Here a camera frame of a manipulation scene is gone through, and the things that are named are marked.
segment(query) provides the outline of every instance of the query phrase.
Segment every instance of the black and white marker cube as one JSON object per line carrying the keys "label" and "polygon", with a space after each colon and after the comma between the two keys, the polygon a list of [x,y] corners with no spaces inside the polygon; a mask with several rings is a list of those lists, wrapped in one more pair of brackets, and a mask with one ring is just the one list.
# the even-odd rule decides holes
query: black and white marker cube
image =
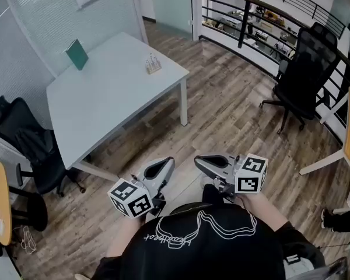
{"label": "black and white marker cube", "polygon": [[258,193],[267,174],[268,160],[249,153],[234,178],[235,193]]}
{"label": "black and white marker cube", "polygon": [[123,178],[109,190],[108,195],[115,208],[130,218],[137,218],[154,208],[144,186],[140,187]]}

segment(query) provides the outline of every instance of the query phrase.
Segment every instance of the person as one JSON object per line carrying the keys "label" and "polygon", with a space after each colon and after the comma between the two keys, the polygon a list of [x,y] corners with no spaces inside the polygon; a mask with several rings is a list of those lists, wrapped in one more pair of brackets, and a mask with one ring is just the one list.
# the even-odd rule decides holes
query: person
{"label": "person", "polygon": [[333,232],[350,232],[350,211],[333,215],[324,208],[321,212],[321,228],[330,228]]}
{"label": "person", "polygon": [[277,280],[323,266],[322,253],[261,192],[240,194],[226,204],[207,184],[202,202],[185,204],[169,216],[148,223],[124,217],[92,280],[233,274]]}

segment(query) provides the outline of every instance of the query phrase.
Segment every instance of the white table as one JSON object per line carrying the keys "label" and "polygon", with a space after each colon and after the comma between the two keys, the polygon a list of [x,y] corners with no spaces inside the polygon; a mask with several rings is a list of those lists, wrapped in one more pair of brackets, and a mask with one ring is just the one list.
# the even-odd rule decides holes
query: white table
{"label": "white table", "polygon": [[[162,69],[148,75],[145,61],[154,53]],[[58,148],[71,167],[117,181],[83,161],[92,150],[145,107],[178,86],[180,122],[187,121],[189,72],[145,43],[120,33],[88,53],[85,67],[71,65],[47,88]]]}

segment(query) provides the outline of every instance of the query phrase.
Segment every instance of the black office chair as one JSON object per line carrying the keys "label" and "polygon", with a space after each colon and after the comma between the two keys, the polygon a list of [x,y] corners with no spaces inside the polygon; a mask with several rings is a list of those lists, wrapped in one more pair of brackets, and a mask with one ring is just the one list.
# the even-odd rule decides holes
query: black office chair
{"label": "black office chair", "polygon": [[86,191],[75,180],[73,171],[65,168],[54,132],[41,127],[23,99],[17,98],[8,103],[3,96],[0,97],[0,138],[14,146],[31,163],[33,172],[23,172],[20,164],[17,165],[20,186],[22,177],[33,177],[39,194],[57,188],[57,194],[63,197],[62,181],[68,176],[81,193]]}
{"label": "black office chair", "polygon": [[329,95],[324,90],[324,97],[316,102],[316,95],[328,81],[340,59],[337,54],[336,36],[319,23],[310,29],[301,28],[298,33],[297,49],[293,60],[282,60],[276,77],[278,84],[273,91],[279,100],[264,100],[263,104],[273,104],[285,108],[281,128],[284,129],[289,111],[301,122],[302,117],[312,120],[316,107],[328,101]]}

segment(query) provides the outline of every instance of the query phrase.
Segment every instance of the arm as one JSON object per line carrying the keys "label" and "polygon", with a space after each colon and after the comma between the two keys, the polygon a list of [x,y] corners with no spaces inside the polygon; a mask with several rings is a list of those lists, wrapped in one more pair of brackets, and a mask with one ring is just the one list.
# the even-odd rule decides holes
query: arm
{"label": "arm", "polygon": [[110,243],[106,257],[116,257],[122,255],[128,243],[144,223],[144,219],[130,219],[128,217],[124,217],[117,234]]}
{"label": "arm", "polygon": [[239,198],[249,212],[261,219],[273,231],[278,230],[288,221],[261,192],[258,194],[239,194]]}

